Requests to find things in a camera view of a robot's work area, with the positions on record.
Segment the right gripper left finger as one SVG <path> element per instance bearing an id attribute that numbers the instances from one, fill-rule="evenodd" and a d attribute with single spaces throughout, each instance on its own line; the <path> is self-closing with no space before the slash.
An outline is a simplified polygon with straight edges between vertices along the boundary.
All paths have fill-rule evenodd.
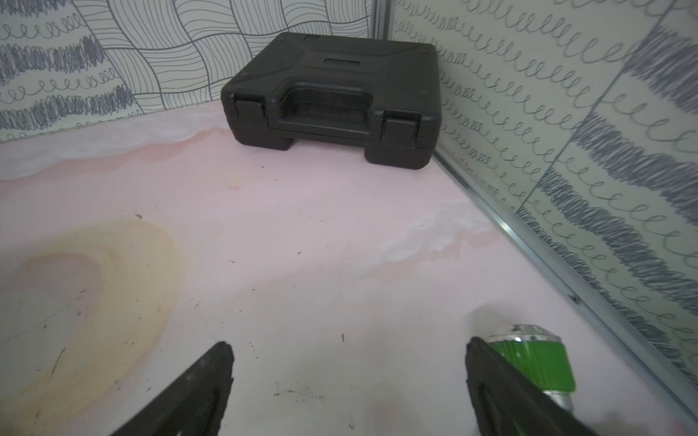
<path id="1" fill-rule="evenodd" d="M 219 434 L 234 382 L 234 351 L 212 346 L 116 435 Z"/>

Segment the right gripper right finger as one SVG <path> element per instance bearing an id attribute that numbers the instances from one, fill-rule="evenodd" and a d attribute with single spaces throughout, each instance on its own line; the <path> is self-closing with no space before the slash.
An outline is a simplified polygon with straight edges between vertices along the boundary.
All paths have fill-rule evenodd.
<path id="1" fill-rule="evenodd" d="M 480 435 L 593 435 L 558 406 L 488 341 L 474 336 L 466 347 L 467 387 Z"/>

